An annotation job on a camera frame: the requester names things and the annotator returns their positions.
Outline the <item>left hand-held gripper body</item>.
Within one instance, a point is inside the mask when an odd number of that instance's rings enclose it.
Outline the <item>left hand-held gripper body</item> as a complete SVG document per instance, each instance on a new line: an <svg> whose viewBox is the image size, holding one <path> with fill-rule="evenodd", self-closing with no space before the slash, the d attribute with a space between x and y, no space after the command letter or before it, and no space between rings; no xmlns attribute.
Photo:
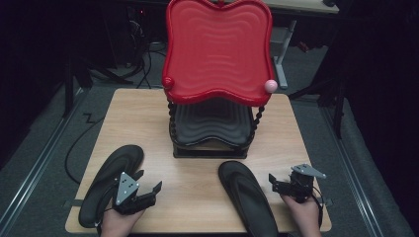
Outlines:
<svg viewBox="0 0 419 237"><path fill-rule="evenodd" d="M156 197L139 197L137 191L140 184L131 176L126 172L121 173L118 190L113 197L113 209L122 215L135 214L156 204Z"/></svg>

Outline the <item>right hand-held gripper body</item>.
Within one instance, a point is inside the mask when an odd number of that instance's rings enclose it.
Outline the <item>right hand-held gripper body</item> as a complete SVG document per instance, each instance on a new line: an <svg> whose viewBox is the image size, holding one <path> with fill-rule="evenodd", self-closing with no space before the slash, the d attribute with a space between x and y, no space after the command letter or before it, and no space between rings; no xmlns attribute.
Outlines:
<svg viewBox="0 0 419 237"><path fill-rule="evenodd" d="M281 194L295 198L298 203L305 202L313 193L314 179L327 176L308 164L292 166L290 181L281 184Z"/></svg>

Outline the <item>black flip-flop slipper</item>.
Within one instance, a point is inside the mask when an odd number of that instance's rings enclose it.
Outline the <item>black flip-flop slipper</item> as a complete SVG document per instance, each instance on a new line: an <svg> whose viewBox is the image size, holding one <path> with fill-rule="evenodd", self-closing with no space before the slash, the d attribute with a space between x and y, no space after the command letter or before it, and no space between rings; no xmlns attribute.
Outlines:
<svg viewBox="0 0 419 237"><path fill-rule="evenodd" d="M133 175L143 161L144 153L137 145L124 145L104 162L81 205L78 220L85 228L95 228L102 220L105 207L118 190L122 172Z"/></svg>
<svg viewBox="0 0 419 237"><path fill-rule="evenodd" d="M247 166L226 161L218 167L219 180L250 237L278 237L278 227L267 198Z"/></svg>

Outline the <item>red shoe rack top tray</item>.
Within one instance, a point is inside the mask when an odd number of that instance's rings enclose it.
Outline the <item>red shoe rack top tray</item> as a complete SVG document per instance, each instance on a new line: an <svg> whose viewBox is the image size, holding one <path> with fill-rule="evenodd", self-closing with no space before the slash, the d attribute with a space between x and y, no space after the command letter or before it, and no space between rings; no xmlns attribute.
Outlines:
<svg viewBox="0 0 419 237"><path fill-rule="evenodd" d="M171 0L162 86L177 158L245 158L277 90L262 0Z"/></svg>

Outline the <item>person's right hand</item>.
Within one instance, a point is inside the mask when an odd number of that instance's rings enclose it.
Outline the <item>person's right hand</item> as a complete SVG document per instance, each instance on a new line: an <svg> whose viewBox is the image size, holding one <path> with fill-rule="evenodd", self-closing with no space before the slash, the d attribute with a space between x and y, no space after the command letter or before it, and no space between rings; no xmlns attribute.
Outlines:
<svg viewBox="0 0 419 237"><path fill-rule="evenodd" d="M292 197L285 195L281 195L281 199L290 209L302 237L322 237L318 224L319 209L313 197L304 203L298 203Z"/></svg>

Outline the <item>person's left hand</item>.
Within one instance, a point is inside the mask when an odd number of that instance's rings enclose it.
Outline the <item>person's left hand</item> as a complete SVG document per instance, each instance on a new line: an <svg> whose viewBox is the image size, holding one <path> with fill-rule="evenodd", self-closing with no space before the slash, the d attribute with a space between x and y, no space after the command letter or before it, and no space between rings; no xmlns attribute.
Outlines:
<svg viewBox="0 0 419 237"><path fill-rule="evenodd" d="M127 237L143 214L143 210L131 215L122 215L113 209L106 211L100 237Z"/></svg>

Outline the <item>dark computer tower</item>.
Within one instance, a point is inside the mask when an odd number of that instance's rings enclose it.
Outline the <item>dark computer tower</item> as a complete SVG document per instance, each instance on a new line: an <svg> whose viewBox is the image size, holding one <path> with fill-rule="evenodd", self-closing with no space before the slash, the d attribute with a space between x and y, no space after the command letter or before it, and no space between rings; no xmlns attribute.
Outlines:
<svg viewBox="0 0 419 237"><path fill-rule="evenodd" d="M142 64L146 49L146 12L143 8L128 6L126 8L129 35L133 46L133 63Z"/></svg>

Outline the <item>light desk with metal leg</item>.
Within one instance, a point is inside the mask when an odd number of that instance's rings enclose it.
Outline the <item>light desk with metal leg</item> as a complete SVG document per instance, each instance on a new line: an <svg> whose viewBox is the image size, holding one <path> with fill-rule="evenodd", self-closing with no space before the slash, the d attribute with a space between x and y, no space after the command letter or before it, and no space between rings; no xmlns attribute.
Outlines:
<svg viewBox="0 0 419 237"><path fill-rule="evenodd" d="M335 16L339 13L336 5L327 6L323 0L262 0L271 9L272 15L284 17L291 14L291 18L284 24L273 27L271 44L273 45L272 57L274 69L279 82L279 87L287 90L289 84L284 71L283 61L289 48L295 25L297 23L296 14L304 16Z"/></svg>

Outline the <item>metal floor rail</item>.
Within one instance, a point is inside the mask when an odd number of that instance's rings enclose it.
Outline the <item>metal floor rail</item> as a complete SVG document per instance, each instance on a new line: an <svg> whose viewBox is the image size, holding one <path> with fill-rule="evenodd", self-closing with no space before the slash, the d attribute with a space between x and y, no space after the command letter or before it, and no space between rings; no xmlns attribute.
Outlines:
<svg viewBox="0 0 419 237"><path fill-rule="evenodd" d="M363 188L361 180L359 179L354 166L352 164L349 153L343 143L343 141L337 136L334 131L333 118L328 109L320 108L320 113L325 120L328 130L331 133L334 143L339 152L339 160L342 164L344 175L347 179L358 210L363 218L363 221L367 227L370 237L382 237L382 229L377 221L377 217L373 210L372 204L367 197L367 194Z"/></svg>
<svg viewBox="0 0 419 237"><path fill-rule="evenodd" d="M88 89L79 88L66 114L64 90L59 90L42 114L30 126L30 132L11 160L0 171L0 237L6 237L37 186L73 114Z"/></svg>

